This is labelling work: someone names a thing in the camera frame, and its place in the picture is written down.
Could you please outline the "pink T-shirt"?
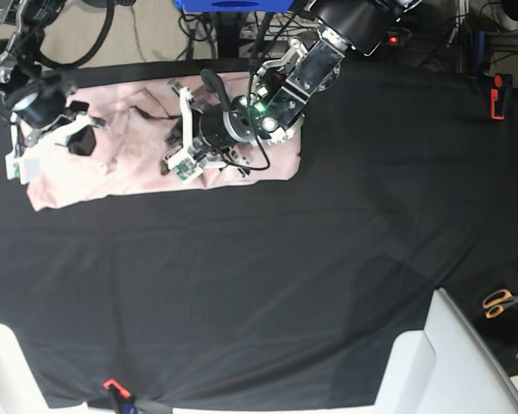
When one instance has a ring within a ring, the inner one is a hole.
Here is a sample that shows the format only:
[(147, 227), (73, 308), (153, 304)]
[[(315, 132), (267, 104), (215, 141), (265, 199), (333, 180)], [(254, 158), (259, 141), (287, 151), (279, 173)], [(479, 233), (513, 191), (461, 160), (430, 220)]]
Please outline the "pink T-shirt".
[(87, 102), (94, 116), (108, 122), (96, 129), (96, 147), (90, 156), (78, 156), (59, 146), (38, 151), (40, 171), (28, 183), (34, 210), (61, 209), (108, 196), (166, 191), (210, 190), (253, 185), (260, 181), (289, 180), (299, 170), (299, 134), (279, 145), (263, 148), (271, 167), (243, 177), (235, 168), (207, 169), (185, 185), (162, 166), (166, 138), (180, 115), (179, 98), (171, 79), (136, 81), (79, 90), (74, 98)]

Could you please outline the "black stand pole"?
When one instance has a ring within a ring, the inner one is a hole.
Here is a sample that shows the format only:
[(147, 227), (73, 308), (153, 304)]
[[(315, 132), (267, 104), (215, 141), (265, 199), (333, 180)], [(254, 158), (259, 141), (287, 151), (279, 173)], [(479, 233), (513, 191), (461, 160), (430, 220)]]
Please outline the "black stand pole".
[(218, 57), (221, 60), (239, 57), (242, 16), (241, 12), (217, 12), (215, 14)]

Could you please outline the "blue plastic box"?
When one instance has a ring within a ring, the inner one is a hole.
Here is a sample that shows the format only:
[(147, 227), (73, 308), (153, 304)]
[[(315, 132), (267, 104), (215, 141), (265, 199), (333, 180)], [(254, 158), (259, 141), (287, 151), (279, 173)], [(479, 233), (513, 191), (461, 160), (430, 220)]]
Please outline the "blue plastic box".
[(287, 12), (292, 0), (175, 0), (174, 5), (190, 13)]

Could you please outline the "white power strip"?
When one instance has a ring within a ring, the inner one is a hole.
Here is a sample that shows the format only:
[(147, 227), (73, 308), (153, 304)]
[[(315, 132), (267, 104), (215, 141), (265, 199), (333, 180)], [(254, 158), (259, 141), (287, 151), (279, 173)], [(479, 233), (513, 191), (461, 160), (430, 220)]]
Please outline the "white power strip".
[[(247, 41), (254, 40), (259, 32), (259, 28), (260, 27), (257, 23), (246, 23), (240, 31), (240, 39)], [(280, 28), (282, 28), (281, 24), (271, 25), (267, 29), (267, 33), (265, 34), (264, 40), (271, 41), (278, 34)], [(292, 23), (279, 36), (278, 41), (289, 41), (292, 37), (300, 37), (301, 39), (314, 40), (317, 38), (319, 31), (322, 32), (323, 29), (321, 27), (314, 27), (311, 25), (307, 26)], [(376, 44), (379, 43), (387, 43), (390, 46), (399, 46), (401, 43), (401, 38), (397, 32), (389, 32), (380, 39), (376, 39)]]

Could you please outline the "black table cloth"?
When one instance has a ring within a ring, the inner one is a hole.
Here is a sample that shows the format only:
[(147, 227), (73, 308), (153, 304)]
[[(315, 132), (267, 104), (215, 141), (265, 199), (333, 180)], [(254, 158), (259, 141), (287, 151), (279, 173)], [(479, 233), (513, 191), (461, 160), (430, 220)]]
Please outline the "black table cloth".
[(445, 288), (518, 375), (518, 90), (347, 64), (306, 108), (287, 182), (36, 212), (5, 178), (0, 323), (55, 407), (114, 378), (180, 408), (371, 404), (395, 338)]

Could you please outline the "red black clamp bottom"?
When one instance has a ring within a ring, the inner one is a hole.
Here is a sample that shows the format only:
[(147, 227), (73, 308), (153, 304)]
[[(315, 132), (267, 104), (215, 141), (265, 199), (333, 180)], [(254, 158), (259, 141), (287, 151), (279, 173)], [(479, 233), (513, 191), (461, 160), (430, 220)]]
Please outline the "red black clamp bottom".
[(108, 392), (111, 407), (116, 414), (138, 414), (136, 398), (114, 379), (107, 379), (103, 383)]

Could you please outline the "red black clamp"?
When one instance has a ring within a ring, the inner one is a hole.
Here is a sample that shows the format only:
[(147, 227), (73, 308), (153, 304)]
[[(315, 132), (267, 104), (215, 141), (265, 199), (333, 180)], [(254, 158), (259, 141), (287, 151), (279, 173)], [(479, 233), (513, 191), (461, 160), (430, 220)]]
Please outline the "red black clamp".
[(501, 121), (505, 118), (508, 105), (509, 76), (496, 74), (490, 90), (490, 117)]
[(107, 379), (103, 383), (108, 392), (111, 407), (116, 414), (138, 414), (136, 398), (114, 379)]

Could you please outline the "red black clamp right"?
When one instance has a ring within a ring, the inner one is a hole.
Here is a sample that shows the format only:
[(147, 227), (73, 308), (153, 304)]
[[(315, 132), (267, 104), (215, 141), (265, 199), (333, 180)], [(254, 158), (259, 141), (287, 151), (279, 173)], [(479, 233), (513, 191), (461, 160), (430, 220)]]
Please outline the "red black clamp right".
[(490, 117), (501, 121), (505, 118), (508, 105), (509, 76), (496, 74), (490, 90)]

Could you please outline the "white table frame left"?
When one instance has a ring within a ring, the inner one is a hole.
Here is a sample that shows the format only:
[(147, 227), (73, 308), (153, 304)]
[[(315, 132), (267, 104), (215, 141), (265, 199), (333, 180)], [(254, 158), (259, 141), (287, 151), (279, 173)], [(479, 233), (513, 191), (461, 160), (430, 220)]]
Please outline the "white table frame left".
[(14, 332), (0, 324), (0, 413), (87, 413), (85, 404), (52, 409), (36, 383)]

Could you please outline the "white table frame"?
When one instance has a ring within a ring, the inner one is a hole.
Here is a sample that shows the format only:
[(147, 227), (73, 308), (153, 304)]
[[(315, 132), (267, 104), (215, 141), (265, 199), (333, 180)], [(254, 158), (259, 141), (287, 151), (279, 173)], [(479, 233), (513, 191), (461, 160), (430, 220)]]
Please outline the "white table frame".
[(374, 413), (518, 413), (518, 389), (445, 289), (396, 337)]
[(52, 409), (36, 383), (14, 332), (0, 324), (0, 413), (87, 413), (85, 404)]

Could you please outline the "white table frame right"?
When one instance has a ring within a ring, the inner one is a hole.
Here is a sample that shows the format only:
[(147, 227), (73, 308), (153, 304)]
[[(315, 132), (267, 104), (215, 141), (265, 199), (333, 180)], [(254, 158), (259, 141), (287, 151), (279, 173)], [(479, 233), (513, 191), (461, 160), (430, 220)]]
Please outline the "white table frame right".
[(396, 337), (374, 413), (518, 413), (518, 389), (445, 289)]

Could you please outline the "orange handled scissors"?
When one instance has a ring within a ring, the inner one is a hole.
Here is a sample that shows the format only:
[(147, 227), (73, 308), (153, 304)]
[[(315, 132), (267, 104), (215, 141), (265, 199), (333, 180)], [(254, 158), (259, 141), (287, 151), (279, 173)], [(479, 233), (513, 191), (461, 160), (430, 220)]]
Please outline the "orange handled scissors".
[(518, 295), (508, 289), (500, 289), (492, 292), (482, 302), (486, 319), (499, 317), (506, 309), (518, 304)]

